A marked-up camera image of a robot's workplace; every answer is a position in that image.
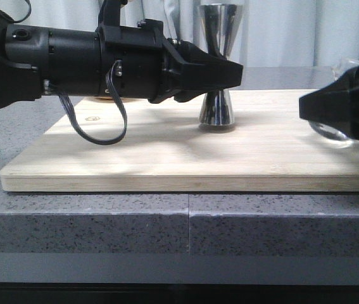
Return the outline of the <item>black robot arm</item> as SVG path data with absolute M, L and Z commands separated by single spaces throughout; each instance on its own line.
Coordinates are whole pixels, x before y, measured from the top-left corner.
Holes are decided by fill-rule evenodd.
M 120 23 L 123 1 L 105 1 L 93 32 L 20 25 L 0 10 L 0 109 L 33 101 L 50 86 L 72 96 L 105 96 L 106 74 L 123 98 L 187 102 L 201 94 L 236 87 L 242 66 L 163 34 L 163 23 Z

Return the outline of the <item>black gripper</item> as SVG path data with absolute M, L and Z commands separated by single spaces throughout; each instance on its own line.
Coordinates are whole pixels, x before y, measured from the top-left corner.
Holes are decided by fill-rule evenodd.
M 359 66 L 332 84 L 299 98 L 299 117 L 359 140 Z
M 102 61 L 118 68 L 112 73 L 122 97 L 160 103 L 174 96 L 177 102 L 213 91 L 237 87 L 243 66 L 210 55 L 182 41 L 178 47 L 163 35 L 163 22 L 145 19 L 140 26 L 100 22 Z

